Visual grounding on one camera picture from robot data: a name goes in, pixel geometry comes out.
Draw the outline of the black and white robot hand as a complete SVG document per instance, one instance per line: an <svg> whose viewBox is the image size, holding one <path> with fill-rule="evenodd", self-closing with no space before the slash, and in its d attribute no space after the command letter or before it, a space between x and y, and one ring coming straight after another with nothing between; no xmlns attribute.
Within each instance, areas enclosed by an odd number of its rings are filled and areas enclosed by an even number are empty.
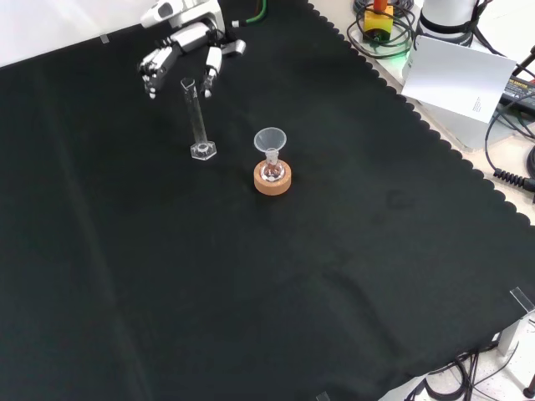
<svg viewBox="0 0 535 401"><path fill-rule="evenodd" d="M207 46L206 67L201 80L201 94L209 99L225 57L242 55L246 43L233 33L224 33L208 19L195 22L156 43L155 49L138 64L145 92L154 99L160 92L167 73L179 57Z"/></svg>

